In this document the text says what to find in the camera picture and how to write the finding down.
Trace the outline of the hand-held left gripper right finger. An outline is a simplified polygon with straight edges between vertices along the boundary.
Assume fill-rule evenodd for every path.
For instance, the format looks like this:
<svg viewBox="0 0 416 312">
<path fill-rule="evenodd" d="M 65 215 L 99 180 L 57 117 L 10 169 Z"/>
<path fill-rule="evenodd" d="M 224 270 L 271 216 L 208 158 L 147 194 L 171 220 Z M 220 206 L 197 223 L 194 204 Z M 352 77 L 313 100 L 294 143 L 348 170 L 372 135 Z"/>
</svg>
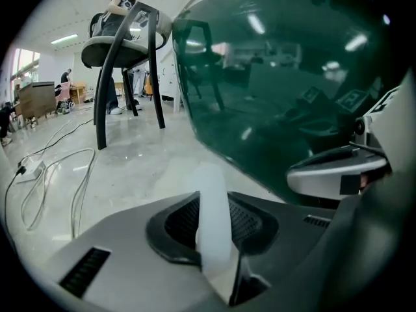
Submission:
<svg viewBox="0 0 416 312">
<path fill-rule="evenodd" d="M 279 223 L 272 214 L 228 194 L 231 236 L 237 249 L 229 306 L 241 305 L 267 291 L 278 278 L 271 254 Z"/>
</svg>

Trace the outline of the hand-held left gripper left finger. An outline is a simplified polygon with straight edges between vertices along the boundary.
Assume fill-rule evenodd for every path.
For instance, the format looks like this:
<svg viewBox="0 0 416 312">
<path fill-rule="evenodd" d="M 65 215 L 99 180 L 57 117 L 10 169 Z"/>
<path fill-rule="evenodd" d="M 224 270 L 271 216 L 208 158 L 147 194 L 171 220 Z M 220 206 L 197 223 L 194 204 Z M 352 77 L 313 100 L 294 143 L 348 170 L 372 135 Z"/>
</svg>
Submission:
<svg viewBox="0 0 416 312">
<path fill-rule="evenodd" d="M 169 263 L 200 266 L 196 250 L 199 210 L 200 193 L 194 192 L 153 215 L 146 224 L 149 247 Z"/>
</svg>

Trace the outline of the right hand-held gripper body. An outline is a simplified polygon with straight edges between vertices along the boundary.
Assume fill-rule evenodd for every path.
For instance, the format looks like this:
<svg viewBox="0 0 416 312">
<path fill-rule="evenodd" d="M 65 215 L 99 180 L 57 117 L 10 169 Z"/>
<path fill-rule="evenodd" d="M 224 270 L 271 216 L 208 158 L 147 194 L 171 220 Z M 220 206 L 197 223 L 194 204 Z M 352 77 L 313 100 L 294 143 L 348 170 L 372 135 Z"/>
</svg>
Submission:
<svg viewBox="0 0 416 312">
<path fill-rule="evenodd" d="M 287 184 L 297 194 L 341 200 L 373 181 L 416 165 L 416 75 L 407 73 L 355 121 L 347 146 L 318 153 L 290 167 Z"/>
</svg>

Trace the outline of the person's black clothing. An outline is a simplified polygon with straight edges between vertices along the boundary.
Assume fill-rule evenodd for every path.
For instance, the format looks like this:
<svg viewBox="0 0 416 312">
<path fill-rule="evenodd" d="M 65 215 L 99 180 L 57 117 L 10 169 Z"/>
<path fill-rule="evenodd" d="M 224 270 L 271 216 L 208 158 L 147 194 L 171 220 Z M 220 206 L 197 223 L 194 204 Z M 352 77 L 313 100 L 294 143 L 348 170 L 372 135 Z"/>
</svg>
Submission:
<svg viewBox="0 0 416 312">
<path fill-rule="evenodd" d="M 300 265 L 288 312 L 397 312 L 416 300 L 416 170 L 396 172 L 343 199 Z"/>
</svg>

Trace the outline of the white board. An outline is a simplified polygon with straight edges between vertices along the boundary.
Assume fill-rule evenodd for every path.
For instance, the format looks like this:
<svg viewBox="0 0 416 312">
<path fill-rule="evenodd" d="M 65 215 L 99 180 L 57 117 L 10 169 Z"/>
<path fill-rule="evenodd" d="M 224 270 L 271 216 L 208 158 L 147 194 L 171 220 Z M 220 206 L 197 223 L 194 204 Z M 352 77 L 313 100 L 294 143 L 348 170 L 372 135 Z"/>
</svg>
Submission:
<svg viewBox="0 0 416 312">
<path fill-rule="evenodd" d="M 179 113 L 181 106 L 181 92 L 177 80 L 176 63 L 173 54 L 169 54 L 160 65 L 159 90 L 162 101 L 173 106 L 173 112 Z"/>
</svg>

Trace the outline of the white power strip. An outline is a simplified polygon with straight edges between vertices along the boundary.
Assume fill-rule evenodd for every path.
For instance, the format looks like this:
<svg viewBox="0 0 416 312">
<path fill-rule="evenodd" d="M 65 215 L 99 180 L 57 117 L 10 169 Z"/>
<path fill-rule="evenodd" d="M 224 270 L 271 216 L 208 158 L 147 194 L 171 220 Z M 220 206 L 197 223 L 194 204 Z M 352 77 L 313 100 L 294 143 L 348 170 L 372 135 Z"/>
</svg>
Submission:
<svg viewBox="0 0 416 312">
<path fill-rule="evenodd" d="M 43 161 L 34 161 L 29 164 L 21 165 L 18 168 L 18 174 L 15 178 L 16 183 L 26 183 L 28 181 L 36 180 L 45 169 Z"/>
</svg>

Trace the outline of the light wooden table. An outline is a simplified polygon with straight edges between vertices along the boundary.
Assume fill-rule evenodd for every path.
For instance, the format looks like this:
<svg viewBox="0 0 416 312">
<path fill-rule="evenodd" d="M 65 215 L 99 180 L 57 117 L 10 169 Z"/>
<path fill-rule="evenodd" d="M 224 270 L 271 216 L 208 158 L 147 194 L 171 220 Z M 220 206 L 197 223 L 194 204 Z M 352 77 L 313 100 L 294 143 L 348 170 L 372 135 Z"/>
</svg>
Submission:
<svg viewBox="0 0 416 312">
<path fill-rule="evenodd" d="M 84 103 L 86 99 L 86 83 L 72 83 L 70 86 L 70 98 L 76 105 Z"/>
</svg>

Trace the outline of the pink chair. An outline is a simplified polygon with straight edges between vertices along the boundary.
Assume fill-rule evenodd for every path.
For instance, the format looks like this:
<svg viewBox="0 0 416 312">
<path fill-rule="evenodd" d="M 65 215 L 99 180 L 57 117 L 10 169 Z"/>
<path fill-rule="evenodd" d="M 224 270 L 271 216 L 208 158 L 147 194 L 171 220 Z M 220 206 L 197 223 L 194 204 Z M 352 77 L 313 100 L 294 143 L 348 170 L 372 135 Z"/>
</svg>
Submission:
<svg viewBox="0 0 416 312">
<path fill-rule="evenodd" d="M 57 106 L 55 109 L 55 114 L 63 113 L 67 114 L 72 110 L 73 101 L 70 97 L 70 82 L 65 82 L 58 84 L 55 87 L 55 99 Z"/>
</svg>

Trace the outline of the grey chair with black legs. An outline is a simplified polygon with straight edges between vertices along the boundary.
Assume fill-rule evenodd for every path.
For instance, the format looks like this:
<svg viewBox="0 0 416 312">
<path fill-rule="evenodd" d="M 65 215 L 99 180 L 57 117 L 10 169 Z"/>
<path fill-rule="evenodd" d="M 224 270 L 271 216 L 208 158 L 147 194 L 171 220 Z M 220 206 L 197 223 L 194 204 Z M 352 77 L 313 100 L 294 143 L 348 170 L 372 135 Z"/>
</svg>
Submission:
<svg viewBox="0 0 416 312">
<path fill-rule="evenodd" d="M 148 44 L 140 45 L 135 40 L 125 39 L 132 22 L 138 22 L 140 12 L 148 14 Z M 157 71 L 157 50 L 163 48 L 172 31 L 172 20 L 165 13 L 141 2 L 136 2 L 123 19 L 114 36 L 91 36 L 81 51 L 85 67 L 100 69 L 94 96 L 94 125 L 97 148 L 107 147 L 106 102 L 112 70 L 120 68 L 123 78 L 128 80 L 128 71 L 145 62 L 149 63 L 149 76 L 153 90 L 153 102 L 159 128 L 165 128 L 161 94 Z"/>
</svg>

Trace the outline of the brown wooden desk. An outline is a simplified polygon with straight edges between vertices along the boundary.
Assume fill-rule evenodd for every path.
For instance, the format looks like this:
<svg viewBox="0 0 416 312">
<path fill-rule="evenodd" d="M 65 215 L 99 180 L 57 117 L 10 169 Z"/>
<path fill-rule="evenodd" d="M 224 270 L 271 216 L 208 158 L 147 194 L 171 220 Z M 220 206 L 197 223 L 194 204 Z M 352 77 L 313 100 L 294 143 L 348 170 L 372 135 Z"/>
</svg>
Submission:
<svg viewBox="0 0 416 312">
<path fill-rule="evenodd" d="M 19 101 L 15 111 L 24 120 L 35 120 L 55 111 L 55 83 L 51 81 L 31 83 L 18 91 Z"/>
</svg>

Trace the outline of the long ceiling light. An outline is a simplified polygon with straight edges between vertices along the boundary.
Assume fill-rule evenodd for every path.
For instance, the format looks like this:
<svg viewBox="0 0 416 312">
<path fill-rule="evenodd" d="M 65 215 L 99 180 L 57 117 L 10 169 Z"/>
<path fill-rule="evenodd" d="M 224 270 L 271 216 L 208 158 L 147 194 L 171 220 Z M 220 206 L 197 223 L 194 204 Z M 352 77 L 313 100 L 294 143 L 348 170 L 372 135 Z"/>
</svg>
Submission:
<svg viewBox="0 0 416 312">
<path fill-rule="evenodd" d="M 59 39 L 53 40 L 53 41 L 51 42 L 51 45 L 58 45 L 58 44 L 61 44 L 61 43 L 63 43 L 63 42 L 66 42 L 66 41 L 68 41 L 68 40 L 73 40 L 73 39 L 76 39 L 77 37 L 78 37 L 78 35 L 77 35 L 77 34 L 71 34 L 71 35 L 68 35 L 68 36 L 65 36 L 65 37 L 62 37 L 62 38 L 59 38 Z"/>
</svg>

